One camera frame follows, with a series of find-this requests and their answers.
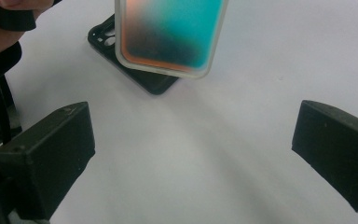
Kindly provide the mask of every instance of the white surface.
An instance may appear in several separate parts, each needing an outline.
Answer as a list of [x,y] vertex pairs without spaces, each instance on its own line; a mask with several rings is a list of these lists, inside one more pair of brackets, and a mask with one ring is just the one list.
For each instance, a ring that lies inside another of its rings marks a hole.
[[113,0],[64,0],[7,78],[29,128],[88,101],[96,155],[52,223],[357,223],[291,150],[302,100],[358,117],[358,1],[230,0],[211,73],[152,96],[92,49]]

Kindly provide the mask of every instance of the finger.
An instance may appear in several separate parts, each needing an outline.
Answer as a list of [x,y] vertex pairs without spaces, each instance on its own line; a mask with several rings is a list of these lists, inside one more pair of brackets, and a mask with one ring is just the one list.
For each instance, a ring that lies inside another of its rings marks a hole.
[[46,10],[53,0],[0,0],[0,7],[9,10]]

